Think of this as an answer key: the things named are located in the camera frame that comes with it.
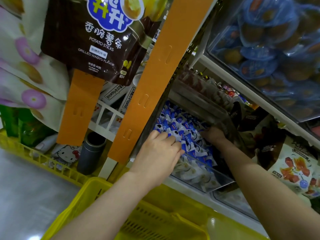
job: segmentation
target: gray tile floor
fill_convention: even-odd
[[[79,189],[0,149],[0,239],[39,240]]]

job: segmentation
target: green snack bag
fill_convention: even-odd
[[[38,121],[27,108],[19,109],[18,127],[20,143],[28,147],[35,147],[47,136],[56,133]]]
[[[8,137],[18,137],[19,109],[0,104],[1,121]]]

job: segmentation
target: yellow shopping basket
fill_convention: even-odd
[[[111,186],[112,184],[104,179],[98,177],[90,178],[68,208],[52,223],[42,237],[42,240],[49,240],[63,226],[81,214]],[[201,240],[210,238],[205,229],[182,218],[178,213],[168,213],[147,202],[140,201],[123,224],[115,239]]]

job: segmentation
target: gray tumbler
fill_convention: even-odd
[[[78,160],[77,171],[79,173],[89,175],[94,172],[106,143],[106,138],[96,132],[87,134]]]

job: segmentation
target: person's right hand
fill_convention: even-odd
[[[153,130],[143,143],[129,172],[134,173],[141,185],[151,190],[159,186],[173,171],[185,151],[174,136]]]
[[[222,130],[214,126],[212,126],[209,130],[201,131],[200,134],[204,139],[209,141],[214,146],[216,146],[218,142],[226,139]]]

